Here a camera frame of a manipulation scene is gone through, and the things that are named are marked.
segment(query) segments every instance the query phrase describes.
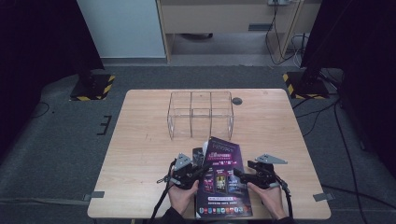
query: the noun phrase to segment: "white wall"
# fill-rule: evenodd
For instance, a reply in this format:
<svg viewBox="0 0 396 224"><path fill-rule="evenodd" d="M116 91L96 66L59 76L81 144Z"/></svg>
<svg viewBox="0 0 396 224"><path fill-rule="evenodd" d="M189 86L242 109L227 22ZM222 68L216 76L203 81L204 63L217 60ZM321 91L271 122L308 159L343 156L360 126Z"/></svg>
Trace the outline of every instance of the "white wall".
<svg viewBox="0 0 396 224"><path fill-rule="evenodd" d="M101 58L165 58L155 0L78 0Z"/></svg>

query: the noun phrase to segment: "product box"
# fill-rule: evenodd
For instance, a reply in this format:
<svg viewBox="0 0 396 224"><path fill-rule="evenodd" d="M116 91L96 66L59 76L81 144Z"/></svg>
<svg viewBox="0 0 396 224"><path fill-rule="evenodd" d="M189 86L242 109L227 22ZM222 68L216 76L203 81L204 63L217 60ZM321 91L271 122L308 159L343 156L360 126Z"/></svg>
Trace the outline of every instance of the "product box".
<svg viewBox="0 0 396 224"><path fill-rule="evenodd" d="M204 164L210 169L200 179L195 198L197 218L251 217L247 186L233 175L233 168L244 170L239 145L211 137Z"/></svg>

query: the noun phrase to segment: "acrylic divider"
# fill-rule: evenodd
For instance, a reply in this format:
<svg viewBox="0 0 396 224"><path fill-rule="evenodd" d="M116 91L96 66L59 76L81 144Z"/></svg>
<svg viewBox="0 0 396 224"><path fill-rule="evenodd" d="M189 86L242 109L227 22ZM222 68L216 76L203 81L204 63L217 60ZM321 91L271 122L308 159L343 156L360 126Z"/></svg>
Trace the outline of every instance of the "acrylic divider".
<svg viewBox="0 0 396 224"><path fill-rule="evenodd" d="M167 115L172 140L210 136L231 140L233 134L232 96L228 91L171 92Z"/></svg>

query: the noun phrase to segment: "black stand leg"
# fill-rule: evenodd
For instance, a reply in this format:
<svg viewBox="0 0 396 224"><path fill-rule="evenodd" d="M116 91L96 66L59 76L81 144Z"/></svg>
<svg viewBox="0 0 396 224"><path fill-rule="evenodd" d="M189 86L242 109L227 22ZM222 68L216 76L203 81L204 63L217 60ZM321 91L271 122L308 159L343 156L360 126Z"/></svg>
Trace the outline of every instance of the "black stand leg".
<svg viewBox="0 0 396 224"><path fill-rule="evenodd" d="M70 99L74 101L102 100L106 98L112 78L111 75L92 75L90 71L79 75L78 83L70 94Z"/></svg>
<svg viewBox="0 0 396 224"><path fill-rule="evenodd" d="M305 72L288 72L283 76L291 98L329 97L329 92L318 76L307 78Z"/></svg>

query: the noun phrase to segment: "black tripod base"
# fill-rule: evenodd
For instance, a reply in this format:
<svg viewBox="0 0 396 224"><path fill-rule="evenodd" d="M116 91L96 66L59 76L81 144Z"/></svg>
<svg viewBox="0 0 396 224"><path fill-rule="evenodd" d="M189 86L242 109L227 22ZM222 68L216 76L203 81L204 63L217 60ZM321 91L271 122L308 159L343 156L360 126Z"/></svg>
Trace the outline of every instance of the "black tripod base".
<svg viewBox="0 0 396 224"><path fill-rule="evenodd" d="M92 75L93 83L88 87L84 85L81 80L78 80L78 83L70 94L70 100L103 100L107 97L114 78L115 77L111 75Z"/></svg>
<svg viewBox="0 0 396 224"><path fill-rule="evenodd" d="M329 97L329 92L321 80L315 80L312 84L303 83L304 72L288 72L283 75L289 95L293 99Z"/></svg>

